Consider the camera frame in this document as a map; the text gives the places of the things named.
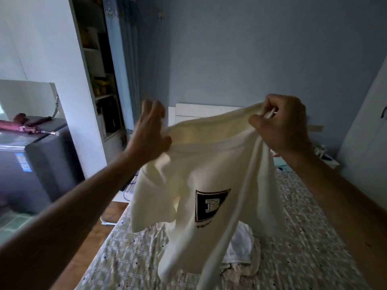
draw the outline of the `curtain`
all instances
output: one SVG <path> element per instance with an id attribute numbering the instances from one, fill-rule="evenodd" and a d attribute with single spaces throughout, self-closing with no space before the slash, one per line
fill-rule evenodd
<path id="1" fill-rule="evenodd" d="M 130 134 L 141 113 L 135 4 L 129 0 L 102 1 L 123 120 Z"/>

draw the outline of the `headboard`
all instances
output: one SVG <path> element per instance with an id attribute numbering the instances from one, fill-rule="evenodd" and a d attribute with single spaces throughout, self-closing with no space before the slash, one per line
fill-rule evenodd
<path id="1" fill-rule="evenodd" d="M 241 107 L 212 106 L 198 104 L 176 104 L 176 107 L 168 107 L 168 126 L 187 120 L 221 115 Z"/>

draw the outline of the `wall outlet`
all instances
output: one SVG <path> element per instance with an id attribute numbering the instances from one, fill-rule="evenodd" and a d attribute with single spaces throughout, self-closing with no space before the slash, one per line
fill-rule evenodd
<path id="1" fill-rule="evenodd" d="M 308 131 L 311 131 L 311 132 L 321 132 L 324 129 L 324 126 L 322 126 L 322 125 L 308 125 L 307 129 L 308 129 Z"/>

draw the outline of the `hand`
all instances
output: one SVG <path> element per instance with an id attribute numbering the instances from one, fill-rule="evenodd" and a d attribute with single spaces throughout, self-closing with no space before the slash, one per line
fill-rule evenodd
<path id="1" fill-rule="evenodd" d="M 272 118 L 263 116 L 277 109 Z M 262 115 L 252 115 L 249 123 L 265 143 L 282 157 L 298 152 L 310 152 L 305 106 L 297 97 L 270 94 L 262 107 Z"/>
<path id="2" fill-rule="evenodd" d="M 165 116 L 165 108 L 159 101 L 144 100 L 141 116 L 126 153 L 137 158 L 141 165 L 158 158 L 172 144 L 170 136 L 161 136 L 161 120 Z"/>

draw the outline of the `shirt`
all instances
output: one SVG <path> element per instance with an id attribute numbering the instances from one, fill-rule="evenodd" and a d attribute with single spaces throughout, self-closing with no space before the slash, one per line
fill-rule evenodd
<path id="1" fill-rule="evenodd" d="M 280 235 L 283 205 L 269 147 L 248 118 L 262 103 L 178 123 L 167 153 L 144 165 L 132 200 L 134 232 L 167 222 L 169 242 L 158 265 L 168 283 L 182 269 L 201 273 L 197 289 L 219 277 L 238 221 L 256 235 Z"/>

